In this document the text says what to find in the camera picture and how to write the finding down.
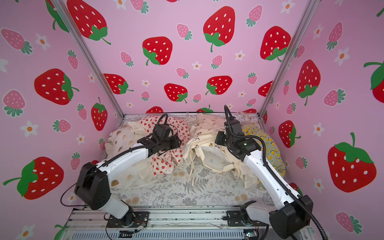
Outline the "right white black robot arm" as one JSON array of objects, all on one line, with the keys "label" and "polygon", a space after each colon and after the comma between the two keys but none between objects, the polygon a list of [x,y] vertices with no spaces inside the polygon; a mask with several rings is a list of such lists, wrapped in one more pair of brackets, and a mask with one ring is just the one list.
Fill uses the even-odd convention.
[{"label": "right white black robot arm", "polygon": [[258,136],[246,136],[239,121],[225,122],[216,144],[227,147],[229,153],[246,164],[259,178],[271,196],[274,207],[251,203],[243,209],[243,221],[269,225],[282,239],[313,240],[310,227],[313,202],[300,196],[267,160],[266,143]]}]

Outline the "cream animal print ruffled pillowcase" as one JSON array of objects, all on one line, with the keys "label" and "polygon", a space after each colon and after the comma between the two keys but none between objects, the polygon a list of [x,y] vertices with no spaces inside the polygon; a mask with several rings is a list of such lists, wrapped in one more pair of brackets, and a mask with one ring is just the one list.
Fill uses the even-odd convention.
[{"label": "cream animal print ruffled pillowcase", "polygon": [[241,160],[234,157],[225,146],[215,143],[220,131],[225,131],[225,119],[215,115],[198,113],[188,121],[191,138],[183,147],[183,159],[187,165],[198,158],[212,172],[230,173],[235,181],[242,180],[246,190],[261,183],[256,174]]}]

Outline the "lemon print pillowcase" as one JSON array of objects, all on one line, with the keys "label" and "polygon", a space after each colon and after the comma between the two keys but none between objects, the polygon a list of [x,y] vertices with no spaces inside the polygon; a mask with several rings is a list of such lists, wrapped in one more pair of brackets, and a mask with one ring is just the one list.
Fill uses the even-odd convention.
[{"label": "lemon print pillowcase", "polygon": [[242,129],[246,136],[257,136],[265,142],[267,147],[267,160],[272,164],[281,177],[284,178],[286,175],[286,166],[282,160],[280,150],[274,140],[255,124],[246,124],[242,126]]}]

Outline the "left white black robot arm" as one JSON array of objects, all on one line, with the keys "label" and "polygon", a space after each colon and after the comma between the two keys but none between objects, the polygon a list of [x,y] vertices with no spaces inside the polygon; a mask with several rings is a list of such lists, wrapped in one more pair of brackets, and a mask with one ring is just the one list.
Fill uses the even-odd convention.
[{"label": "left white black robot arm", "polygon": [[112,181],[124,170],[156,153],[177,149],[182,141],[176,127],[156,124],[151,134],[133,147],[96,165],[83,165],[74,189],[75,194],[92,210],[101,210],[128,226],[134,220],[134,210],[111,194]]}]

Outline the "red strawberry print ruffled pillowcase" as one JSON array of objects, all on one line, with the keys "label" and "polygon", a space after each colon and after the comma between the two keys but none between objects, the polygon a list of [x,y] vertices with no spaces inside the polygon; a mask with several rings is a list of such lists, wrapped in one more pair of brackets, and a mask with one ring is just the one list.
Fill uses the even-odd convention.
[{"label": "red strawberry print ruffled pillowcase", "polygon": [[182,118],[147,116],[137,122],[130,122],[129,126],[132,131],[137,135],[138,139],[146,137],[151,134],[158,124],[167,123],[171,130],[170,135],[177,134],[180,139],[180,146],[171,150],[160,150],[158,153],[151,155],[135,164],[138,175],[141,179],[150,181],[159,179],[165,175],[171,174],[175,168],[184,163],[185,145],[190,140],[191,134],[187,125],[187,121]]}]

